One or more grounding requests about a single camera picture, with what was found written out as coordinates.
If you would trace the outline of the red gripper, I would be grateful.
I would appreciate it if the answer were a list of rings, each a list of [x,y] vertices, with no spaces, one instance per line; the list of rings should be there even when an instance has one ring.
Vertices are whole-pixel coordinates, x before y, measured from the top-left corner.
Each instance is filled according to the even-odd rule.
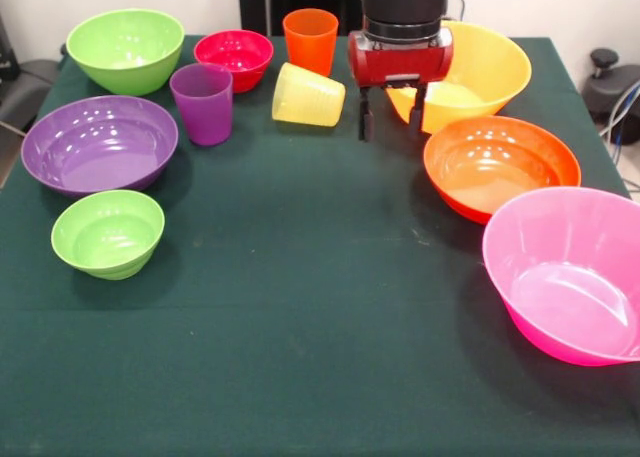
[[[412,138],[420,137],[426,84],[442,81],[447,76],[453,60],[453,43],[449,28],[441,28],[433,38],[409,44],[372,40],[364,31],[349,34],[348,61],[360,87],[360,141],[370,141],[374,133],[370,87],[417,87],[409,115],[409,133]]]

